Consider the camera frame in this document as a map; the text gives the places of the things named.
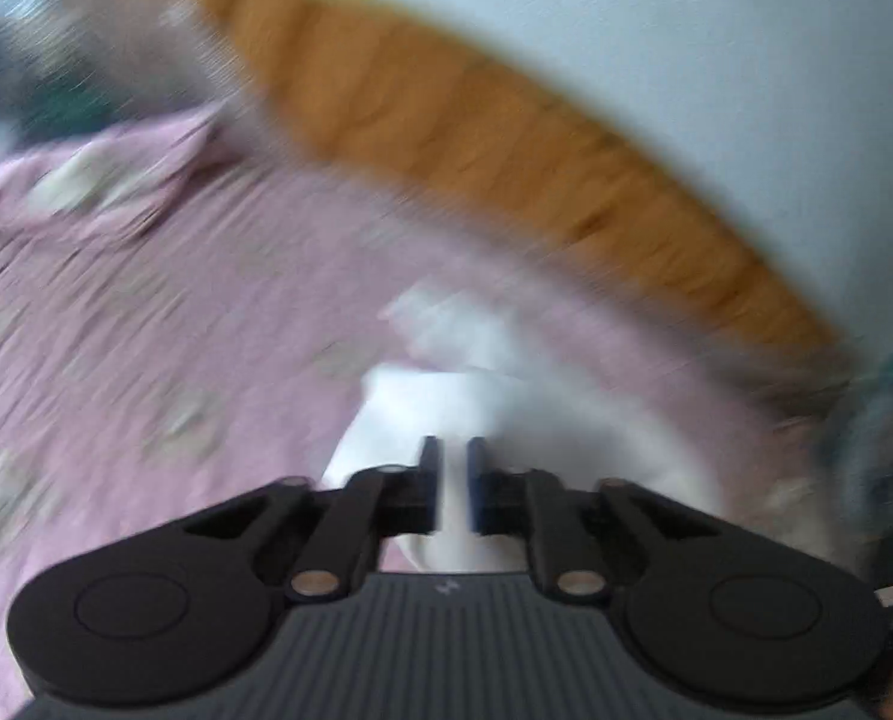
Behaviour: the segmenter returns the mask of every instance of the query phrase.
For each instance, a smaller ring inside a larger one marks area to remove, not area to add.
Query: white fabric
[[[411,351],[453,372],[378,365],[364,377],[364,404],[347,429],[323,483],[384,464],[414,466],[425,436],[443,443],[438,532],[400,536],[420,570],[505,571],[525,567],[522,544],[482,538],[469,528],[466,445],[486,437],[506,469],[545,469],[570,488],[591,490],[623,477],[711,514],[717,485],[669,425],[637,402],[604,394],[578,371],[556,365],[520,338],[509,317],[463,295],[410,290],[387,316]]]

